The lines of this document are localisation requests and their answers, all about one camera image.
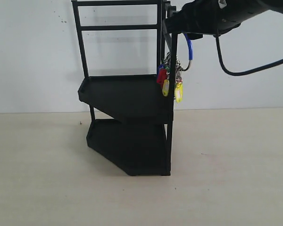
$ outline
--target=black mechanical arm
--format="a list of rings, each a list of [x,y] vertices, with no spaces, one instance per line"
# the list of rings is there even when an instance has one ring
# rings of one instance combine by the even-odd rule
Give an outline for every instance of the black mechanical arm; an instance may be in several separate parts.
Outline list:
[[[283,14],[283,0],[195,0],[167,18],[164,26],[168,33],[186,33],[191,40],[200,39],[204,34],[214,35],[222,69],[227,74],[241,76],[281,65],[283,59],[246,72],[230,72],[223,64],[219,36],[268,10]]]

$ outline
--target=yellow key tag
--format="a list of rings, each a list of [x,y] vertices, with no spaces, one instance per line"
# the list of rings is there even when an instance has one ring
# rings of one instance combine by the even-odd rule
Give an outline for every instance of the yellow key tag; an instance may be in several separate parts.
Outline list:
[[[175,100],[181,102],[183,100],[183,84],[177,83],[175,88]]]
[[[169,86],[170,86],[170,83],[169,83],[169,80],[166,79],[164,81],[164,85],[162,87],[162,95],[164,95],[165,97],[168,96],[168,93],[169,93]]]

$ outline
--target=beige floor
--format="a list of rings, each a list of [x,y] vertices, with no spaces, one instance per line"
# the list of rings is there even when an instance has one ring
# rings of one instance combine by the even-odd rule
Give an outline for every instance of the beige floor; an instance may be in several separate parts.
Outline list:
[[[176,112],[170,177],[125,175],[89,122],[0,114],[0,226],[283,226],[283,109]]]

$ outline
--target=black metal rack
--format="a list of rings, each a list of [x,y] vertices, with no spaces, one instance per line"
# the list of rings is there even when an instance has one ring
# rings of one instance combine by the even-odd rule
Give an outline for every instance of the black metal rack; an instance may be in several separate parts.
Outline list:
[[[163,175],[171,171],[173,108],[177,33],[163,32],[162,21],[176,11],[166,0],[72,0],[81,52],[84,80],[79,99],[90,106],[91,125],[87,144],[128,175]],[[157,5],[157,23],[142,25],[81,26],[83,6]],[[164,97],[155,74],[89,76],[83,31],[157,30],[157,67],[165,56],[165,43],[171,51],[170,90]],[[96,119],[94,108],[113,119]]]

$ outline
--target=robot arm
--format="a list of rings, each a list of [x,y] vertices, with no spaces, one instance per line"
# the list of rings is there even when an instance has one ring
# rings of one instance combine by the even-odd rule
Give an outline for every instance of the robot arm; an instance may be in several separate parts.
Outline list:
[[[195,40],[227,33],[268,10],[283,13],[283,0],[195,0],[166,19],[165,26],[168,33],[187,33]]]

